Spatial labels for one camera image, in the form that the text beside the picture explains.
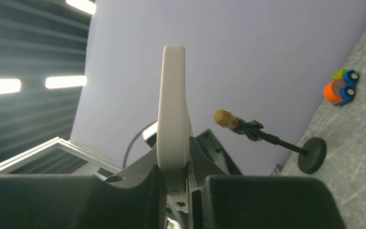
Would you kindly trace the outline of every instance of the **marble surface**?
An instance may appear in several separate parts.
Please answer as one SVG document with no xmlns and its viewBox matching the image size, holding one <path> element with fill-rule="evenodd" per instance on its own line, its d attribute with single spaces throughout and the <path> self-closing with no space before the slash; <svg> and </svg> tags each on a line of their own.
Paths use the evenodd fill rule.
<svg viewBox="0 0 366 229">
<path fill-rule="evenodd" d="M 360 73 L 355 100 L 340 108 L 324 100 L 298 145 L 313 136 L 326 140 L 325 162 L 308 176 L 330 189 L 347 228 L 366 229 L 366 31 L 344 67 Z M 306 176 L 296 162 L 292 153 L 282 175 Z"/>
</svg>

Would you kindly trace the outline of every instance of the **toy car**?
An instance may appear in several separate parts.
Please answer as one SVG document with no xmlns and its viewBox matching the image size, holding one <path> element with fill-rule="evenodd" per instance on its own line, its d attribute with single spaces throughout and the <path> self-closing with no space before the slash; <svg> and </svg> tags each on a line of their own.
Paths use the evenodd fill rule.
<svg viewBox="0 0 366 229">
<path fill-rule="evenodd" d="M 351 102 L 356 94 L 356 83 L 360 76 L 353 69 L 345 70 L 337 71 L 334 80 L 323 89 L 323 95 L 333 106 L 343 106 Z M 343 77 L 339 79 L 339 74 L 343 72 Z"/>
</svg>

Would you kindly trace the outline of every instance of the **black wire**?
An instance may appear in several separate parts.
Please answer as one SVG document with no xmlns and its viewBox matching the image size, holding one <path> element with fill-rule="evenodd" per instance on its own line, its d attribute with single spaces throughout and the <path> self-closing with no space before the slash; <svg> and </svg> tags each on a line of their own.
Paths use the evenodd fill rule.
<svg viewBox="0 0 366 229">
<path fill-rule="evenodd" d="M 142 134 L 142 132 L 144 130 L 146 130 L 148 127 L 152 126 L 153 124 L 155 124 L 158 120 L 155 120 L 153 122 L 151 122 L 150 124 L 148 124 L 146 127 L 144 127 L 140 132 L 138 132 L 134 138 L 130 141 L 130 144 L 128 144 L 127 150 L 124 153 L 124 160 L 122 161 L 122 168 L 125 168 L 127 166 L 127 159 L 128 156 L 130 155 L 130 151 L 132 146 L 134 145 L 135 141 L 137 141 L 138 137 Z"/>
</svg>

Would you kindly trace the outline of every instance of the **white wall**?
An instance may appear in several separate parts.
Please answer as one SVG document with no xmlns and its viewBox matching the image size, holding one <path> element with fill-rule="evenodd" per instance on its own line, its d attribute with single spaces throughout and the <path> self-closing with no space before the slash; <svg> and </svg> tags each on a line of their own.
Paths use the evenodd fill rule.
<svg viewBox="0 0 366 229">
<path fill-rule="evenodd" d="M 71 140 L 121 165 L 157 118 L 163 47 L 186 47 L 195 134 L 214 131 L 246 174 L 269 175 L 289 152 L 213 123 L 219 108 L 296 143 L 366 27 L 366 0 L 96 0 Z M 148 151 L 142 139 L 129 162 Z"/>
</svg>

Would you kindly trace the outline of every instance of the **green toy block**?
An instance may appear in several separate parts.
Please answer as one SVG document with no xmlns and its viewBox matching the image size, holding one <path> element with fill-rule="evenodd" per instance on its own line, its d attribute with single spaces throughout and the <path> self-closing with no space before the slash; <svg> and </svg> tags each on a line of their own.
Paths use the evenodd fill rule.
<svg viewBox="0 0 366 229">
<path fill-rule="evenodd" d="M 342 79 L 343 75 L 347 72 L 348 70 L 346 68 L 342 68 L 337 70 L 335 73 L 333 73 L 333 78 L 332 81 L 334 80 L 338 80 L 338 79 Z"/>
</svg>

